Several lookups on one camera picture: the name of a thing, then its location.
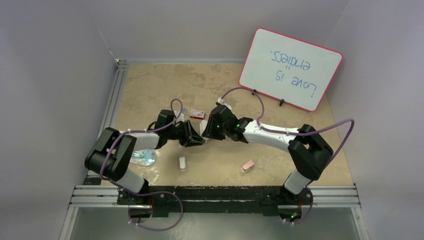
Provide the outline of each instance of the gray floor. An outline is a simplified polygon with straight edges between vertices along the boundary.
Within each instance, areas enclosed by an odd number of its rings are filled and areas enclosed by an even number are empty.
[[[80,208],[73,240],[358,240],[350,208],[314,208],[295,226],[282,224],[279,217],[261,214],[186,213],[173,229],[154,232],[128,224],[127,208]],[[172,225],[178,214],[151,218],[149,227]]]

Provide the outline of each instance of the gray wall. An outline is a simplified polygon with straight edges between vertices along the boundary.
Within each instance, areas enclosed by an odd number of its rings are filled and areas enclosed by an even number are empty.
[[[0,239],[58,239],[114,61],[78,1],[0,2]]]
[[[373,240],[424,239],[423,9],[350,0],[327,42],[345,56],[330,103],[356,120],[344,151]]]
[[[89,0],[113,56],[141,61],[243,61],[265,27],[325,44],[348,0]]]

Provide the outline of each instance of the red and white box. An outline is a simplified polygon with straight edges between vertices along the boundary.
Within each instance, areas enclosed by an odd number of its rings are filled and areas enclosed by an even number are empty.
[[[191,119],[200,119],[200,120],[203,120],[203,119],[205,119],[205,112],[204,111],[199,111],[199,110],[191,110],[191,112],[190,112],[190,118]]]

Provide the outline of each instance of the beige table surface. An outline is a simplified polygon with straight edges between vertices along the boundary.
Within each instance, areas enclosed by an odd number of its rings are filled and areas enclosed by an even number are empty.
[[[162,109],[170,109],[173,98],[182,100],[189,111],[208,113],[227,90],[239,87],[242,64],[132,64],[129,68],[115,128],[119,130],[145,129],[155,121]],[[320,129],[334,123],[327,97],[315,112],[307,112],[278,101],[262,97],[265,105],[264,124],[300,128],[309,124]],[[236,90],[225,97],[238,117],[256,119],[261,113],[258,99],[248,91]],[[200,120],[190,119],[199,132]],[[322,133],[335,150],[340,144],[337,130]],[[180,147],[178,141],[168,141],[157,150],[156,162],[150,167],[130,163],[151,185],[209,185],[209,186],[263,186],[282,185],[293,171],[290,155],[279,149],[257,143],[233,142],[231,139],[209,140],[205,145]],[[179,168],[179,157],[185,156],[187,171]],[[247,173],[241,167],[254,160],[256,166]],[[352,177],[341,151],[313,185],[352,185]]]

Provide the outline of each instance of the aluminum frame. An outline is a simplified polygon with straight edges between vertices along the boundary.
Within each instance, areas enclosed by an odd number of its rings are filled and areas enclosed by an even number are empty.
[[[99,135],[106,127],[114,127],[120,101],[124,91],[130,64],[124,59],[117,59],[116,74],[110,91],[108,104],[100,126]],[[89,170],[88,177],[98,174]],[[313,194],[314,208],[350,208],[354,224],[360,240],[369,240],[361,212],[361,203],[356,186],[310,186]],[[76,185],[69,203],[65,222],[60,233],[60,240],[71,239],[79,208],[128,208],[128,205],[118,205],[118,188],[110,185]],[[279,208],[297,208],[298,206],[279,206]],[[131,208],[147,209],[148,205],[132,205]]]

